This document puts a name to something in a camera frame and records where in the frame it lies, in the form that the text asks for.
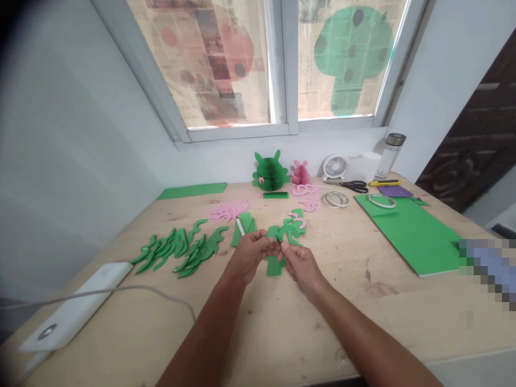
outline newspaper covering window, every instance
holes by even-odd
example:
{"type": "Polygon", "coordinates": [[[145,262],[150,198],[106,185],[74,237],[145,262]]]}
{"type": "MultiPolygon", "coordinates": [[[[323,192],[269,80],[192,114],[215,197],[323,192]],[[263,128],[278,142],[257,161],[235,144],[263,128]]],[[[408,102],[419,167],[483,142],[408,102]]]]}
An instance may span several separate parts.
{"type": "Polygon", "coordinates": [[[262,1],[127,3],[188,128],[269,122],[262,1]]]}
{"type": "Polygon", "coordinates": [[[299,0],[299,119],[370,116],[406,0],[299,0]]]}

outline white fan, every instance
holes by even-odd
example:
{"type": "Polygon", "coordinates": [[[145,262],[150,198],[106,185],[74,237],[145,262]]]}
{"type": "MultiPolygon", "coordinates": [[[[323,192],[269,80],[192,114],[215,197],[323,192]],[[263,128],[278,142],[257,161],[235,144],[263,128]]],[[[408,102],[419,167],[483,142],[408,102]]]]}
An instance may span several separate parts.
{"type": "Polygon", "coordinates": [[[343,178],[346,174],[347,167],[348,162],[344,157],[337,154],[328,156],[322,163],[322,180],[324,181],[328,178],[343,178]]]}

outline white stick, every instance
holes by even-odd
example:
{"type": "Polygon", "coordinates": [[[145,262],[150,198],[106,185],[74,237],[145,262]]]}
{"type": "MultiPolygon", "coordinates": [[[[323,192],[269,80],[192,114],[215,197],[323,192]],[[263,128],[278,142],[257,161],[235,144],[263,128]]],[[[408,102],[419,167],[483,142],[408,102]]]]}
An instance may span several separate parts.
{"type": "Polygon", "coordinates": [[[240,235],[244,236],[246,233],[243,231],[242,223],[240,223],[240,219],[236,219],[236,224],[238,224],[238,228],[240,229],[240,235]]]}

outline green honeycomb paper decoration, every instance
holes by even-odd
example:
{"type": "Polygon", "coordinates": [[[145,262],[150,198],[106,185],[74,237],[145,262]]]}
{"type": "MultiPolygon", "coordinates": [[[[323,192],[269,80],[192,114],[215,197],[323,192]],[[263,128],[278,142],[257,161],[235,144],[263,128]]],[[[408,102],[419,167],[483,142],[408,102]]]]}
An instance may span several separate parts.
{"type": "Polygon", "coordinates": [[[337,11],[324,23],[314,47],[319,70],[334,76],[332,112],[353,115],[366,78],[374,78],[387,67],[394,45],[386,14],[367,6],[337,11]]]}
{"type": "Polygon", "coordinates": [[[265,159],[255,152],[254,156],[258,162],[258,169],[253,173],[253,185],[260,187],[264,191],[276,191],[280,189],[283,184],[290,181],[290,176],[287,175],[288,169],[283,168],[278,161],[280,159],[280,150],[276,152],[274,157],[267,157],[265,159]]]}

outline tape roll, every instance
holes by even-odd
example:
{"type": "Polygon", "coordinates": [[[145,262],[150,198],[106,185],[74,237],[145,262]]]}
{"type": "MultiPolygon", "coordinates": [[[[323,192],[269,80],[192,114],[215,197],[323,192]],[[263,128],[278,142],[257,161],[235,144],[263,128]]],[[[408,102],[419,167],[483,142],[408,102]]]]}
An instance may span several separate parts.
{"type": "Polygon", "coordinates": [[[323,203],[328,208],[337,209],[347,207],[349,205],[349,199],[343,193],[332,191],[325,193],[323,196],[321,196],[321,203],[323,203]],[[331,195],[337,196],[340,200],[340,203],[334,202],[330,197],[331,195]]]}
{"type": "Polygon", "coordinates": [[[394,199],[388,197],[388,196],[385,196],[385,195],[381,195],[379,193],[372,193],[371,195],[368,195],[367,197],[369,199],[369,201],[373,204],[376,204],[378,207],[383,207],[383,208],[394,208],[396,207],[396,202],[394,201],[394,199]],[[374,197],[378,197],[378,198],[386,198],[390,203],[392,204],[383,204],[383,203],[379,203],[375,200],[373,200],[372,198],[374,197]]]}

